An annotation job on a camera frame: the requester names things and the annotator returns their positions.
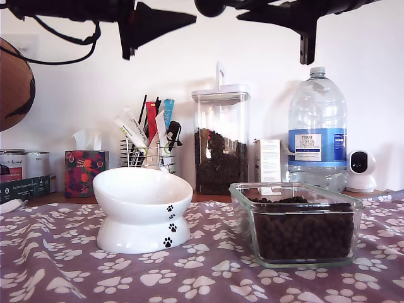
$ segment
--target tissue box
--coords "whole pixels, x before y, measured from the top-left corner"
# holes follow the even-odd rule
[[[94,196],[94,177],[109,168],[109,151],[73,150],[64,154],[64,195]]]

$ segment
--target wooden table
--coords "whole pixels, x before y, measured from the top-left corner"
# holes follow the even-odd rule
[[[346,194],[351,197],[355,198],[370,198],[372,196],[379,195],[383,192],[381,191],[374,191],[370,194],[362,194],[362,193],[350,193],[348,191],[344,191],[343,194]],[[230,196],[214,196],[214,195],[205,195],[205,194],[198,194],[194,193],[192,202],[205,202],[205,201],[218,201],[224,203],[231,203]],[[27,203],[28,207],[39,206],[39,205],[46,205],[50,203],[76,203],[76,204],[97,204],[97,200],[95,197],[90,198],[66,198],[64,193],[53,193],[48,194],[47,196],[41,198],[32,199]]]

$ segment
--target white box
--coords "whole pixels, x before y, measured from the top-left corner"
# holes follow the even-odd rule
[[[280,140],[256,140],[254,142],[254,181],[281,182]],[[262,190],[261,195],[273,194],[272,190]]]

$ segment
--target white security camera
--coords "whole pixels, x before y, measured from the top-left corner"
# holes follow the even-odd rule
[[[354,193],[373,193],[376,181],[371,176],[376,159],[363,150],[355,150],[348,155],[348,180],[346,190]]]

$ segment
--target brown ball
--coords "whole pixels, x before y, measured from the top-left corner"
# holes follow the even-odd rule
[[[0,45],[21,55],[2,38]],[[0,50],[0,131],[12,128],[24,119],[34,97],[35,79],[28,63]]]

